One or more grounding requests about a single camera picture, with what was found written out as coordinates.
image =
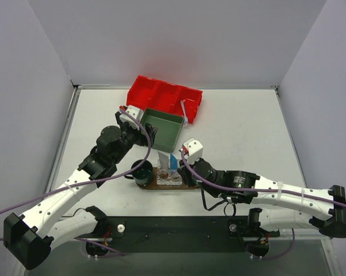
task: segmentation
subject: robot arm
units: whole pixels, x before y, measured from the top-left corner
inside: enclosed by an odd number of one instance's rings
[[[251,209],[249,221],[252,225],[268,232],[287,228],[316,228],[323,235],[346,237],[345,208],[304,197],[304,195],[310,195],[345,203],[343,187],[334,185],[330,189],[306,189],[272,181],[251,172],[215,170],[202,158],[203,146],[195,139],[183,143],[180,151],[196,174],[216,185],[202,182],[184,165],[183,161],[180,161],[178,173],[187,186],[198,185],[213,197],[222,198],[231,204],[269,204],[285,208]],[[257,192],[251,189],[278,190],[278,192]],[[299,193],[301,196],[282,193],[285,190]]]
[[[126,112],[137,121],[142,116],[142,111],[134,106],[129,106]],[[68,189],[45,198],[20,216],[12,213],[5,218],[4,245],[27,269],[33,269],[42,263],[50,251],[58,245],[81,234],[90,233],[98,223],[106,222],[106,215],[95,207],[78,212],[72,218],[63,221],[59,219],[81,198],[99,188],[103,182],[77,187],[70,187],[71,184],[112,176],[117,171],[116,164],[134,144],[148,144],[147,137],[141,133],[139,126],[129,116],[117,112],[116,119],[119,127],[104,128],[90,155],[60,186]],[[145,129],[153,143],[156,129],[149,124],[146,124]]]

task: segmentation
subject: green bowl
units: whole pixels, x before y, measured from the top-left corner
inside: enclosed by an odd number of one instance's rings
[[[182,130],[183,120],[184,118],[181,116],[146,108],[140,122],[143,126],[148,122],[157,128],[152,148],[158,151],[174,152]]]

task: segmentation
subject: blue object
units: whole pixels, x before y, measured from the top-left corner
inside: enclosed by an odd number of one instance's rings
[[[171,153],[171,170],[177,170],[178,169],[178,161],[177,158],[174,157],[174,155]]]

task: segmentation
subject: screw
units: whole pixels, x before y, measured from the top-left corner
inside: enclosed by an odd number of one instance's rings
[[[229,226],[229,230],[230,230],[231,232],[236,232],[236,231],[237,231],[237,225],[236,225],[236,224],[231,224],[231,225]]]

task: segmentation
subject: small wooden tray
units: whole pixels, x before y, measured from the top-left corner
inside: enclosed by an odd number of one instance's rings
[[[187,187],[186,184],[182,183],[180,186],[169,186],[169,185],[158,185],[156,183],[156,171],[157,168],[153,168],[154,172],[154,180],[152,183],[150,183],[148,186],[140,186],[138,185],[139,188],[143,190],[195,190],[199,188],[198,186],[193,186],[193,187]]]

